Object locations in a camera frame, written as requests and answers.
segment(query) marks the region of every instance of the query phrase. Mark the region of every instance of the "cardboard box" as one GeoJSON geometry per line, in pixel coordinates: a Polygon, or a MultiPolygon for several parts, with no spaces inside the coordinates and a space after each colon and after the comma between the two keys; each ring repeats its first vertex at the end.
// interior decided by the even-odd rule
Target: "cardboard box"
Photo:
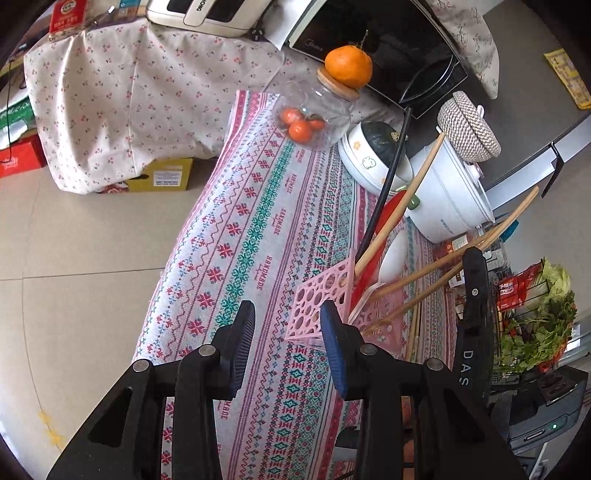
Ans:
{"type": "Polygon", "coordinates": [[[192,158],[154,160],[139,177],[105,187],[100,193],[179,192],[187,190],[192,158]]]}
{"type": "Polygon", "coordinates": [[[46,164],[41,140],[37,133],[24,134],[24,138],[12,144],[10,148],[0,151],[0,177],[8,177],[15,173],[35,170],[46,164]]]}

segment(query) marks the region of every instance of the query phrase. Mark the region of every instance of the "table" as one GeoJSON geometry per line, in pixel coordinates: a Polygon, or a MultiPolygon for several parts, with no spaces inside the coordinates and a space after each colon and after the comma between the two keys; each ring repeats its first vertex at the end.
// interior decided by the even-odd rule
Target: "table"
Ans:
{"type": "MultiPolygon", "coordinates": [[[[375,196],[356,184],[337,149],[306,151],[270,121],[276,96],[239,92],[212,178],[197,201],[155,289],[134,360],[180,359],[254,302],[256,329],[246,377],[231,402],[215,403],[223,477],[324,479],[351,467],[332,458],[335,437],[359,421],[359,403],[332,386],[325,353],[284,340],[294,290],[343,260],[361,241],[375,196]]],[[[409,220],[405,274],[432,261],[432,245],[409,220]]],[[[407,301],[438,273],[409,284],[407,301]]],[[[384,307],[392,308],[392,298],[384,307]]],[[[455,348],[453,299],[439,290],[423,303],[419,361],[449,366],[455,348]]],[[[409,317],[372,341],[403,356],[409,317]]],[[[174,400],[167,403],[163,480],[171,476],[174,400]]]]}

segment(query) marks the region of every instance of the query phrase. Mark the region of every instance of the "yellow paper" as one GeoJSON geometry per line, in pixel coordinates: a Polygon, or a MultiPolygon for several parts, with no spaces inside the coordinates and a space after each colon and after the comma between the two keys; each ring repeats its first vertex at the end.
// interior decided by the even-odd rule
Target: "yellow paper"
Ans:
{"type": "Polygon", "coordinates": [[[591,95],[589,95],[583,79],[577,69],[574,68],[573,62],[564,49],[544,53],[544,57],[546,57],[558,78],[564,83],[577,106],[580,109],[591,108],[591,95]]]}

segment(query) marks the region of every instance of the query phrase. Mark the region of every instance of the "floor tile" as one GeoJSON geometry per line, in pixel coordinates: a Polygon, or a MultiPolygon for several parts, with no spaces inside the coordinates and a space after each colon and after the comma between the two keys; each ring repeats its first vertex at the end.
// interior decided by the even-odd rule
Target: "floor tile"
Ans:
{"type": "Polygon", "coordinates": [[[0,280],[22,278],[33,204],[44,176],[47,168],[0,180],[0,280]]]}
{"type": "Polygon", "coordinates": [[[22,280],[0,281],[0,433],[34,480],[44,480],[60,451],[39,415],[21,301],[22,280]]]}
{"type": "Polygon", "coordinates": [[[31,372],[70,440],[129,367],[160,270],[23,280],[31,372]]]}
{"type": "Polygon", "coordinates": [[[163,268],[213,166],[196,161],[186,192],[77,195],[43,178],[24,276],[163,268]]]}

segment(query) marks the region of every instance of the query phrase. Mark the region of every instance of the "woven lid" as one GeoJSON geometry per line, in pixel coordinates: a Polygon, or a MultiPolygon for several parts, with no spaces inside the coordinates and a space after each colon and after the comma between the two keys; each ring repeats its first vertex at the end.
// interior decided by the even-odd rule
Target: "woven lid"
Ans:
{"type": "Polygon", "coordinates": [[[495,134],[464,92],[454,92],[441,106],[437,123],[464,161],[485,161],[501,153],[495,134]]]}

